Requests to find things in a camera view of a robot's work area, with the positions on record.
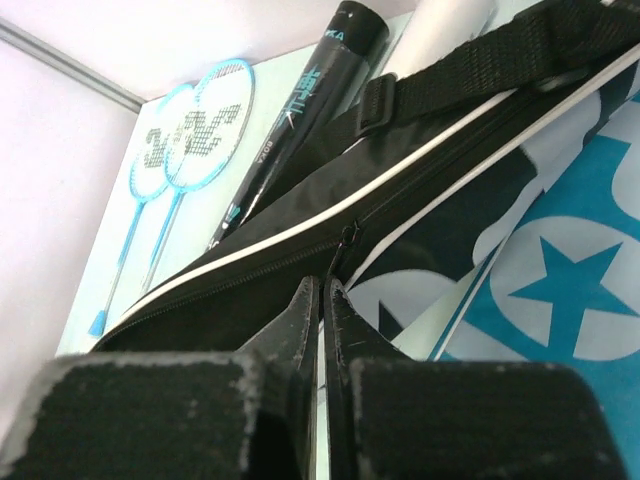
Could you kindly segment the black sport racket bag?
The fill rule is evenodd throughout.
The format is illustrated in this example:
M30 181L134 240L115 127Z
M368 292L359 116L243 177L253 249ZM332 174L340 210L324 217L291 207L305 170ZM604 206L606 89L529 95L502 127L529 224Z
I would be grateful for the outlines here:
M232 351L334 276L411 322L639 89L635 1L542 1L314 134L251 218L131 306L99 352Z

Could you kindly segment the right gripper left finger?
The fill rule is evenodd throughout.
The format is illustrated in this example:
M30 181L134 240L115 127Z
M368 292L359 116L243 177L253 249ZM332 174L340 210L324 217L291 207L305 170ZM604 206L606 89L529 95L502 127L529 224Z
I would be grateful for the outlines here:
M312 479L320 285L234 352L63 356L1 445L5 479Z

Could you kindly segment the blue racket bag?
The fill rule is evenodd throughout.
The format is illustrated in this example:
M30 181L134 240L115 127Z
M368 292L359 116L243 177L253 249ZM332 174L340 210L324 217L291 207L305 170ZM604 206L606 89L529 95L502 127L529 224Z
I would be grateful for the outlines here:
M532 205L435 355L638 365L637 100Z

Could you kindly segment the black shuttlecock tube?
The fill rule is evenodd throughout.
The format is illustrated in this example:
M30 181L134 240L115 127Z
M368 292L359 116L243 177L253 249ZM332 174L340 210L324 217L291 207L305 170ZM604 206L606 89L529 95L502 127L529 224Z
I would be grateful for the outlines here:
M351 103L389 36L385 21L357 1L342 1L281 108L207 246L249 217L270 181L306 138Z

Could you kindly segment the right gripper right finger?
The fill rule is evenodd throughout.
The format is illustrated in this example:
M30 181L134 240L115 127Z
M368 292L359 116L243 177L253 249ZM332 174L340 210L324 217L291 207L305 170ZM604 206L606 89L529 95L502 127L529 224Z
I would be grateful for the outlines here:
M621 479L596 397L554 363L429 362L323 293L333 479Z

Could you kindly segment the white shuttlecock tube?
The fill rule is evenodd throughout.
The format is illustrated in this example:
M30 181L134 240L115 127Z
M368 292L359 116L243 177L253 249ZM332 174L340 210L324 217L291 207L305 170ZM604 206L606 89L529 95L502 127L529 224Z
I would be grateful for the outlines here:
M382 74L406 78L481 34L496 10L492 0L420 1Z

